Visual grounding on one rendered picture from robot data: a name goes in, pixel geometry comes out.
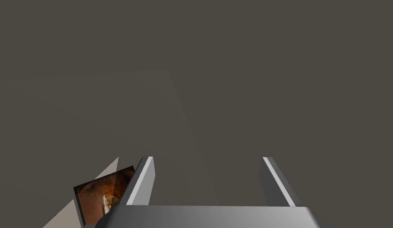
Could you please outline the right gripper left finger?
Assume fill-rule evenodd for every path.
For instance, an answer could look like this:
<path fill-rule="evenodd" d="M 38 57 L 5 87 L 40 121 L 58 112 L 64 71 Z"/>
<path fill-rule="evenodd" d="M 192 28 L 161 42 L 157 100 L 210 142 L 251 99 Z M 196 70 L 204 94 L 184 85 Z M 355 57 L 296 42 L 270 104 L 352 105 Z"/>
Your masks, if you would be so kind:
<path fill-rule="evenodd" d="M 149 205 L 154 182 L 155 160 L 152 156 L 145 156 L 137 165 L 120 205 Z"/>

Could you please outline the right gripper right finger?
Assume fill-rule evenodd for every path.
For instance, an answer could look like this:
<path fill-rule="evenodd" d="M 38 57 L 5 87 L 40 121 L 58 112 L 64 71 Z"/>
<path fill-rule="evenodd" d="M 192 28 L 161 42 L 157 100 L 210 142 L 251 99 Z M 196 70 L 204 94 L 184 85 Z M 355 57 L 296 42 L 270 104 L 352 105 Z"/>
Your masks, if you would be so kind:
<path fill-rule="evenodd" d="M 301 207 L 302 202 L 271 157 L 261 159 L 259 180 L 266 205 L 270 207 Z"/>

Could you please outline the black framed orange picture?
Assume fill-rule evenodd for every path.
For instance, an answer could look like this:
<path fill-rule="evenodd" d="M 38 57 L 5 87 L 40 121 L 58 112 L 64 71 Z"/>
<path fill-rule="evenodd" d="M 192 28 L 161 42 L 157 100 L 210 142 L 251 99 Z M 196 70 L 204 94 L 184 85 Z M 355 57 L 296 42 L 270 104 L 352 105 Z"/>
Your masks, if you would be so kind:
<path fill-rule="evenodd" d="M 73 188 L 82 228 L 95 225 L 118 205 L 134 173 L 134 166 L 129 166 Z"/>

